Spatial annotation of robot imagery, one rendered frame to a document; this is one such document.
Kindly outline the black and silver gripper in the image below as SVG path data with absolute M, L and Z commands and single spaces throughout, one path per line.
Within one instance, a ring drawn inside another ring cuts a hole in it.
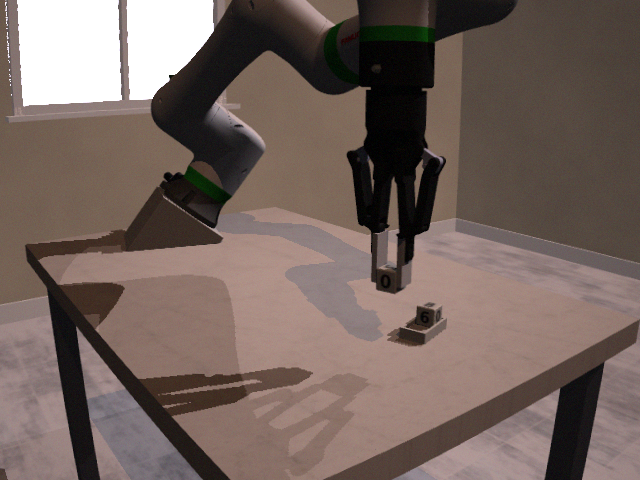
M 385 229 L 390 226 L 387 221 L 393 178 L 399 219 L 397 288 L 411 283 L 415 235 L 430 227 L 438 178 L 446 159 L 428 150 L 426 108 L 427 91 L 366 90 L 367 136 L 362 147 L 347 152 L 347 158 L 353 173 L 358 223 L 371 231 L 371 282 L 376 283 L 377 268 L 387 264 Z M 373 192 L 369 159 L 374 165 Z M 415 168 L 422 159 L 424 171 L 415 206 Z

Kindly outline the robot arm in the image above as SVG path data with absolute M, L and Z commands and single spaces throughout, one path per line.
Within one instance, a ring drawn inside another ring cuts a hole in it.
M 497 23 L 518 1 L 357 0 L 359 14 L 335 25 L 306 0 L 232 0 L 200 49 L 152 98 L 156 125 L 194 154 L 185 175 L 166 172 L 160 187 L 216 227 L 265 152 L 262 138 L 216 100 L 265 51 L 325 94 L 359 86 L 422 91 L 434 87 L 436 41 Z

